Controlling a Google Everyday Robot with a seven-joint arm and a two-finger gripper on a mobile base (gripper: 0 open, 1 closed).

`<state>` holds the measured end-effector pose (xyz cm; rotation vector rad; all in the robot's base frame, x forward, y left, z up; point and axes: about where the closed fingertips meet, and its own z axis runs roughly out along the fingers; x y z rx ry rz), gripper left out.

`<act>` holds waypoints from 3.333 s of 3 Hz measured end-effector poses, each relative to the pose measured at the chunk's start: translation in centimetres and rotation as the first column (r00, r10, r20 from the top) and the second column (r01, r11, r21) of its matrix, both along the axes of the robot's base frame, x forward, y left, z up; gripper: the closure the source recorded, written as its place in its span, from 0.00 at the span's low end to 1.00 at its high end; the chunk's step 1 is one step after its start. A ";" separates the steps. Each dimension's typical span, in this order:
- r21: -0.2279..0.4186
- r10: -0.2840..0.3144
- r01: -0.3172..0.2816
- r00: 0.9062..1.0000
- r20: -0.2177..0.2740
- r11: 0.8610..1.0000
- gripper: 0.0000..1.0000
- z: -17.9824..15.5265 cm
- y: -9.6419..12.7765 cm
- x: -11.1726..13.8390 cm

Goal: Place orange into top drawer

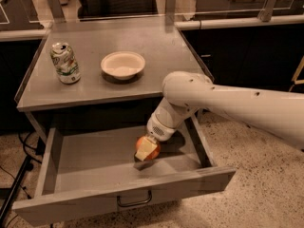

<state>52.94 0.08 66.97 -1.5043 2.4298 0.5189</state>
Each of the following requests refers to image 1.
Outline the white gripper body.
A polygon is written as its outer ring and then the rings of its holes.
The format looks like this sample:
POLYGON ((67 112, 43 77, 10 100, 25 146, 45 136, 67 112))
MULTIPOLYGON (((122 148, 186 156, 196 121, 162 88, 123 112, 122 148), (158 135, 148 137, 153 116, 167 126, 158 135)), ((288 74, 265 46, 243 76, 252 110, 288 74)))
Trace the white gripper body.
POLYGON ((197 110, 196 107, 170 104, 162 98, 147 122, 147 134, 159 142, 168 141, 183 121, 194 115, 197 110))

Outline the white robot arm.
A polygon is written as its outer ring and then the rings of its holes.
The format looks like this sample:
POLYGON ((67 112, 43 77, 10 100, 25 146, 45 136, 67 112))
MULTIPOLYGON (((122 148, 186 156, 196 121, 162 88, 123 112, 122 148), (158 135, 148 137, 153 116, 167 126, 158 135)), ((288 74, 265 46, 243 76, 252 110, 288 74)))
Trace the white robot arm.
POLYGON ((298 150, 304 148, 304 95, 294 92, 215 85, 204 74, 175 71, 162 82, 163 98, 146 134, 135 145, 139 161, 155 159, 161 143, 200 109, 261 129, 298 150))

